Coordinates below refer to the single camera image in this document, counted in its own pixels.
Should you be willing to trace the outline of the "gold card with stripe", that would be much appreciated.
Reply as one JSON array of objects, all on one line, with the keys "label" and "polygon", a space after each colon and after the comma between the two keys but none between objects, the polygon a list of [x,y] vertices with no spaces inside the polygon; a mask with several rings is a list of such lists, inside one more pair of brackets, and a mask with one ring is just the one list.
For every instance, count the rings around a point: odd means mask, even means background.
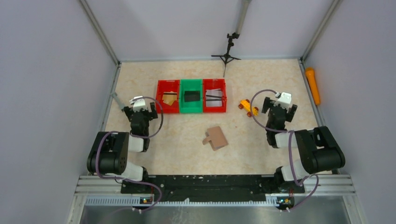
[{"label": "gold card with stripe", "polygon": [[164,95],[176,95],[177,96],[177,93],[176,92],[164,92],[163,96]]}]

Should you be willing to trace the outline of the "grey silver card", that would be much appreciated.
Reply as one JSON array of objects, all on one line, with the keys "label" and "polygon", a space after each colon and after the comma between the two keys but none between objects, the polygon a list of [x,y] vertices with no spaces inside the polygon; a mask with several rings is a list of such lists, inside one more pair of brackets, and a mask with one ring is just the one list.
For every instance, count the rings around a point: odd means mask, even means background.
[{"label": "grey silver card", "polygon": [[221,89],[206,90],[205,94],[206,95],[213,95],[213,96],[223,96],[223,93],[222,93]]}]

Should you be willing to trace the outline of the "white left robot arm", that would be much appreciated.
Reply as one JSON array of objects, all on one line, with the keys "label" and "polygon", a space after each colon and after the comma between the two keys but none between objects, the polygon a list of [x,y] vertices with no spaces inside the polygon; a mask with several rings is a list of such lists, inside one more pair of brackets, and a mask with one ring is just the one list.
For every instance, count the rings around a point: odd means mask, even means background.
[{"label": "white left robot arm", "polygon": [[132,187],[139,193],[149,189],[150,181],[144,177],[146,169],[128,160],[129,153],[146,152],[149,148],[149,122],[158,118],[156,104],[149,106],[144,100],[125,106],[123,112],[130,122],[130,132],[98,132],[87,158],[89,173],[114,175],[132,180]]}]

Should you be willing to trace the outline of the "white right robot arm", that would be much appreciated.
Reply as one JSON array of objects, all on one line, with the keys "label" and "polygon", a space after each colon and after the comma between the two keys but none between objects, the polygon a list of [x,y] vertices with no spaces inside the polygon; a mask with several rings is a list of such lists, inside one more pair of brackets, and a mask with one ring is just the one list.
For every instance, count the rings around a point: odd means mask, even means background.
[{"label": "white right robot arm", "polygon": [[311,130],[299,130],[289,133],[286,122],[291,122],[297,105],[290,101],[272,100],[266,97],[262,113],[268,114],[265,125],[267,142],[273,148],[297,148],[300,158],[289,157],[289,165],[278,167],[274,173],[274,187],[279,192],[287,192],[294,180],[322,171],[331,171],[344,167],[346,159],[334,136],[326,126]]}]

